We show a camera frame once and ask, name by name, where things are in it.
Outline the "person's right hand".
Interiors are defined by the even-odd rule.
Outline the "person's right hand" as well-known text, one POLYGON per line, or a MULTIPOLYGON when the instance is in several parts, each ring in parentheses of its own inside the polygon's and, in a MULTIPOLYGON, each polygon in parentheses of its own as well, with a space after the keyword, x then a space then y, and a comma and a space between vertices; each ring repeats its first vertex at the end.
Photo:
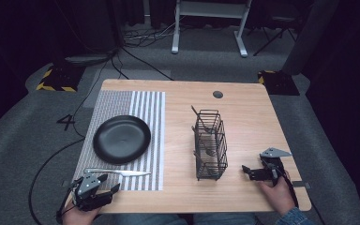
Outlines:
POLYGON ((261 192, 270 205, 281 215, 285 216, 294 209, 295 203, 289 190, 289 186, 283 177, 280 177, 274 187, 269 187, 264 181, 257 181, 261 192))

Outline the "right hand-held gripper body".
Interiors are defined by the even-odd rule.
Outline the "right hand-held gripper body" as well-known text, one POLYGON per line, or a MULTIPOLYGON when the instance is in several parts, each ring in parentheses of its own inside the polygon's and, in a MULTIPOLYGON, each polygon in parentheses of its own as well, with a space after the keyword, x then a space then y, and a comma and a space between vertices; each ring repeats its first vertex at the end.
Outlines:
POLYGON ((281 157, 291 157, 293 154, 275 147, 269 147, 260 153, 261 163, 268 171, 268 178, 275 186, 280 176, 285 175, 285 169, 281 157))

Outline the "grey striped placemat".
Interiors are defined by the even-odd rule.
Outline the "grey striped placemat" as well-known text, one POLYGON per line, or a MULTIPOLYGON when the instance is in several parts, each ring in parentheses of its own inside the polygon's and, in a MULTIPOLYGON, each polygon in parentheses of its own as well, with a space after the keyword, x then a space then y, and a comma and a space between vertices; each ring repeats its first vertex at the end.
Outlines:
POLYGON ((111 173, 100 187, 106 189, 120 183, 122 190, 161 191, 164 181, 165 97, 164 92, 154 91, 100 91, 73 178, 81 177, 87 168, 148 172, 147 175, 130 177, 111 173), (149 127, 151 138, 139 157, 127 163, 113 164, 96 155, 93 138, 104 122, 119 115, 143 120, 149 127))

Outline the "dark metal utensil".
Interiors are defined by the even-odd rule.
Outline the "dark metal utensil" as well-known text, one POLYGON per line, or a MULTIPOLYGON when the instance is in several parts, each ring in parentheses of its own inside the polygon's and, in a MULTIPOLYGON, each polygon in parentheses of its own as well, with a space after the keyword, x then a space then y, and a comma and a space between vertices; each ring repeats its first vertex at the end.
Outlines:
POLYGON ((204 123, 204 121, 202 120, 202 118, 200 117, 200 114, 196 111, 196 109, 191 105, 191 110, 196 114, 197 116, 197 120, 202 124, 202 127, 204 129, 204 131, 208 132, 208 133, 213 133, 213 129, 211 129, 210 127, 207 127, 204 123))

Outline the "person's left hand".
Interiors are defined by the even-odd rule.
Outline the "person's left hand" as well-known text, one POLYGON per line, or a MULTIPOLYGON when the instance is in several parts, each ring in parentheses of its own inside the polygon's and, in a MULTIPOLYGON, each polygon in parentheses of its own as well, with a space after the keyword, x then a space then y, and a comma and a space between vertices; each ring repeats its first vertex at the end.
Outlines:
POLYGON ((71 202, 63 210, 63 225, 92 225, 100 209, 84 212, 79 210, 71 202))

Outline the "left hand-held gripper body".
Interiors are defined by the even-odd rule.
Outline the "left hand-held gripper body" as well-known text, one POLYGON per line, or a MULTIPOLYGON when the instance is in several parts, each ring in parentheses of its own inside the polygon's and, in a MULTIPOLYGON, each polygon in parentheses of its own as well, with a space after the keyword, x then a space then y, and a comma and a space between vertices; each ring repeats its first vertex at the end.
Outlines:
POLYGON ((110 191, 97 194, 101 184, 98 176, 87 172, 73 185, 71 190, 73 204, 78 209, 87 212, 111 203, 113 194, 110 191))

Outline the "white metal desk frame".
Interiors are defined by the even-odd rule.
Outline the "white metal desk frame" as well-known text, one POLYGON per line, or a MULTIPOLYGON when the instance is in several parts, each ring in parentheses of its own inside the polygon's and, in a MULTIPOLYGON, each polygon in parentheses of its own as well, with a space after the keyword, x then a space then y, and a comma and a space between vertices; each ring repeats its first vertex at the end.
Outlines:
POLYGON ((181 16, 213 17, 240 20, 239 29, 234 31, 233 34, 240 55, 242 57, 247 57, 248 51, 243 42, 242 35, 248 19, 251 3, 252 0, 247 0, 245 4, 207 3, 176 0, 174 11, 174 33, 172 38, 171 52, 173 54, 179 53, 181 16))

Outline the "black yellow striped stand base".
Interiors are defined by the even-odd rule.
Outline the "black yellow striped stand base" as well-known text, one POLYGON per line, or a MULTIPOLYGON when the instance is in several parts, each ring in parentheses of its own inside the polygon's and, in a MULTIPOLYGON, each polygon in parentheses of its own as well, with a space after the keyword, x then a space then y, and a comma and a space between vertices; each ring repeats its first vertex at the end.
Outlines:
POLYGON ((37 85, 37 90, 77 92, 85 67, 50 66, 37 85))
POLYGON ((280 71, 261 70, 258 82, 265 86, 269 95, 299 96, 300 93, 291 75, 280 71))

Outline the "black round plate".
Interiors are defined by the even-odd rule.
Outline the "black round plate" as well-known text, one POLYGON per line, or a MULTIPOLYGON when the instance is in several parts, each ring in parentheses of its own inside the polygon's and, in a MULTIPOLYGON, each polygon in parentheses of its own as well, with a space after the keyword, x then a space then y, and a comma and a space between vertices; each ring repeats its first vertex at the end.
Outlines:
POLYGON ((150 128, 142 119, 118 115, 98 127, 93 137, 93 148, 103 161, 121 165, 139 158, 150 142, 150 128))

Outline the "black tripod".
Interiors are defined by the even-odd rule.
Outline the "black tripod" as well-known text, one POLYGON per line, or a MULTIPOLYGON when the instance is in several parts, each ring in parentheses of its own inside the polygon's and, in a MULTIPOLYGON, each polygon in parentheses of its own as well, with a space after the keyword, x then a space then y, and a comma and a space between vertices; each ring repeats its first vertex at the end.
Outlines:
POLYGON ((261 25, 261 29, 264 31, 264 34, 267 38, 267 42, 262 45, 253 55, 257 56, 260 52, 262 52, 267 46, 269 46, 274 40, 277 38, 281 38, 285 31, 288 31, 293 40, 296 40, 291 30, 297 28, 299 25, 298 19, 294 16, 266 16, 261 25), (265 31, 266 28, 271 30, 278 30, 278 32, 269 37, 265 31))

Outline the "dark metal spoon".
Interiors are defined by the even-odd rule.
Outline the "dark metal spoon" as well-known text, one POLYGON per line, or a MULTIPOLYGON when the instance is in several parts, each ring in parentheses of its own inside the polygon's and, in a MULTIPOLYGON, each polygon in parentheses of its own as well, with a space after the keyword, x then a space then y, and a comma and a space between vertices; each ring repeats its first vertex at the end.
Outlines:
POLYGON ((217 155, 216 133, 211 128, 192 127, 195 139, 195 150, 199 153, 204 152, 210 157, 217 155))

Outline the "grey slanted column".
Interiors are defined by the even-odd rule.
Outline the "grey slanted column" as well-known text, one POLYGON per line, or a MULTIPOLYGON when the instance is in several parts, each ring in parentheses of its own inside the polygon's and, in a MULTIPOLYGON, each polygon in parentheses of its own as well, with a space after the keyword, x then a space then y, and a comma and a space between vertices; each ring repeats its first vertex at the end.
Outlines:
POLYGON ((281 71, 298 75, 314 52, 326 26, 337 10, 339 0, 314 0, 307 21, 281 71))

